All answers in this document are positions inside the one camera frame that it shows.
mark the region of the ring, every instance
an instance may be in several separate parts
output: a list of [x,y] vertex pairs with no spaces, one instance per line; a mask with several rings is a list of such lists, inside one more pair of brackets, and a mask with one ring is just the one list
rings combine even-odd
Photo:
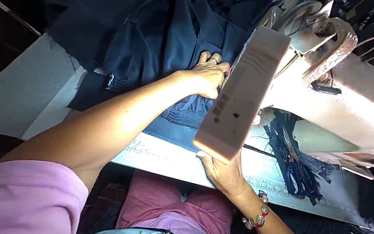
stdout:
[[209,61],[210,61],[211,59],[213,59],[213,60],[216,62],[216,64],[219,63],[219,61],[218,61],[216,58],[211,57],[211,58],[209,59]]

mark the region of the dark blue fabric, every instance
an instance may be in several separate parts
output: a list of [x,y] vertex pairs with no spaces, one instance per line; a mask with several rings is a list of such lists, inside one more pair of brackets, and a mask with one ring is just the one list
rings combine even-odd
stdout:
[[[218,1],[209,2],[219,10],[224,6]],[[191,69],[205,50],[221,54],[223,61],[232,64],[255,28],[248,19],[253,17],[250,12],[265,9],[270,1],[231,4],[236,6],[235,11],[223,13],[242,28],[215,13],[209,2],[154,0],[131,14],[114,35],[105,57],[104,67],[112,75],[108,88],[121,92],[127,84],[141,87],[177,70]],[[240,9],[247,14],[239,15]],[[169,107],[161,117],[198,128],[212,104],[212,99],[192,95]]]
[[[271,5],[271,0],[76,2],[49,34],[88,70],[102,65],[104,58],[113,77],[88,73],[69,107],[84,111],[176,70],[190,69],[205,50],[221,53],[223,61],[232,64]],[[199,95],[184,98],[144,132],[197,151],[191,141],[212,104]]]
[[[275,119],[270,122],[270,125],[263,126],[263,128],[269,137],[269,145],[272,147],[278,161],[288,193],[299,198],[307,196],[314,206],[317,204],[316,199],[320,200],[322,198],[319,192],[318,177],[314,172],[323,177],[328,183],[331,183],[328,176],[334,168],[328,163],[321,162],[299,151],[298,142],[295,141],[292,135],[295,123],[299,119],[297,115],[281,113],[279,109],[274,109],[274,115]],[[289,160],[290,149],[286,144],[283,129],[286,129],[288,133],[292,147],[298,157],[297,162]],[[297,183],[297,188],[294,187],[291,177]]]

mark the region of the pink shirt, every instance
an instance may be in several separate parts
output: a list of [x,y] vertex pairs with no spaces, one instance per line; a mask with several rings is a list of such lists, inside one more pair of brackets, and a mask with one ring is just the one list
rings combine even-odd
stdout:
[[[75,234],[88,189],[69,168],[54,162],[0,163],[0,233]],[[204,234],[189,217],[166,212],[134,226]]]

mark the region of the bracelet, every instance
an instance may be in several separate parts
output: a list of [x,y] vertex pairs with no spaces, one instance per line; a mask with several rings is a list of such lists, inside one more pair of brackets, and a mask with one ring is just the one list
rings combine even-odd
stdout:
[[259,190],[258,197],[260,197],[262,202],[264,203],[261,208],[262,214],[256,216],[256,222],[252,218],[247,219],[245,216],[243,216],[242,221],[245,224],[247,229],[262,227],[263,224],[265,223],[265,216],[269,212],[267,194]]

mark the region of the right hand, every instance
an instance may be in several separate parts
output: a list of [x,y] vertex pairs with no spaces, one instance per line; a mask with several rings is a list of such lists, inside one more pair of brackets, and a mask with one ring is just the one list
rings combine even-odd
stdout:
[[207,177],[216,189],[224,193],[229,199],[234,199],[243,193],[247,185],[242,175],[240,153],[227,165],[203,151],[197,153],[205,166]]
[[229,63],[221,62],[221,60],[220,54],[210,55],[209,51],[204,51],[193,69],[181,71],[184,76],[194,81],[192,85],[197,89],[194,94],[216,99],[219,94],[217,86],[223,84],[224,73],[230,71]]

